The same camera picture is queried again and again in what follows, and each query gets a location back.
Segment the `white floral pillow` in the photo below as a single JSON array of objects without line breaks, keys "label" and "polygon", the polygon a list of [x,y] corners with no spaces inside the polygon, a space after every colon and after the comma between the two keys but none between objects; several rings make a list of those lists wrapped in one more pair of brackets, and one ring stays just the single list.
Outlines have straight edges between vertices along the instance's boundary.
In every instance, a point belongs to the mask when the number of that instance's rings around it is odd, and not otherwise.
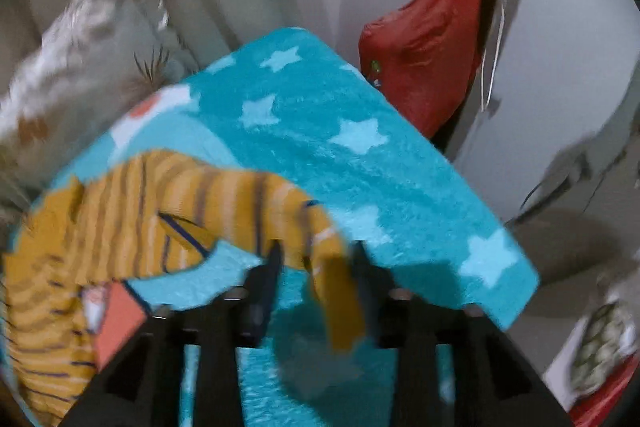
[{"label": "white floral pillow", "polygon": [[92,140],[195,72],[164,0],[70,0],[1,97],[1,202],[24,210]]}]

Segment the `turquoise star cartoon blanket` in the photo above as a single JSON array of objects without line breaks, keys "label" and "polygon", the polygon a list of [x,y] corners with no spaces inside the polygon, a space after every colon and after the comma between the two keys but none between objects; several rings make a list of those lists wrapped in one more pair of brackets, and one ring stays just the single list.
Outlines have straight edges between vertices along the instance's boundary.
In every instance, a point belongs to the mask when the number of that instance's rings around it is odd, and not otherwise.
[{"label": "turquoise star cartoon blanket", "polygon": [[[329,213],[347,251],[362,242],[375,263],[435,305],[476,303],[506,329],[536,291],[533,265],[454,167],[306,30],[275,31],[160,90],[70,162],[32,212],[71,179],[100,179],[151,150],[282,176]],[[263,257],[219,242],[194,268],[86,288],[96,374],[156,308],[206,305]],[[333,350],[310,280],[284,264],[266,340],[240,353],[247,424],[385,425],[395,355],[367,334],[348,352]],[[6,343],[3,283],[1,291],[4,373],[22,392]]]}]

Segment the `red hanging bag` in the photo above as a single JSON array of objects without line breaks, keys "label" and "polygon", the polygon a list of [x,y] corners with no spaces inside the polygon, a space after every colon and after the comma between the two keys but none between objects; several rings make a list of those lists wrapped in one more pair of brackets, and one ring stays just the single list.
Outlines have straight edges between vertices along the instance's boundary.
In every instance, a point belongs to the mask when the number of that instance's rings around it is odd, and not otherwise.
[{"label": "red hanging bag", "polygon": [[432,139],[475,77],[478,28],[480,0],[411,0],[364,25],[361,74]]}]

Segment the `green patterned cloth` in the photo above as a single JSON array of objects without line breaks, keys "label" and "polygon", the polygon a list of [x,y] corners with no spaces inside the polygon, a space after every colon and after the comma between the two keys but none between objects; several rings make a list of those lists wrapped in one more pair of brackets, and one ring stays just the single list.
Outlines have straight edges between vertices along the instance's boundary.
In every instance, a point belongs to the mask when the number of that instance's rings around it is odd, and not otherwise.
[{"label": "green patterned cloth", "polygon": [[570,367],[570,385],[578,397],[599,390],[614,369],[636,351],[637,331],[623,300],[591,314]]}]

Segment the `orange striped small sweater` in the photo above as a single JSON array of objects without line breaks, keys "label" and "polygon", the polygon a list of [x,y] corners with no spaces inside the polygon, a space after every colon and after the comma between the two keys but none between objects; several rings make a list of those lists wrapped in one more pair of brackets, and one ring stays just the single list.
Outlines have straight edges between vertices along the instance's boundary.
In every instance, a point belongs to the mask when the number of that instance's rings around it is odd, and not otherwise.
[{"label": "orange striped small sweater", "polygon": [[219,242],[310,275],[333,350],[366,333],[346,243],[329,213],[271,172],[227,169],[172,150],[50,192],[2,260],[6,343],[26,403],[58,425],[96,375],[82,292],[200,265]]}]

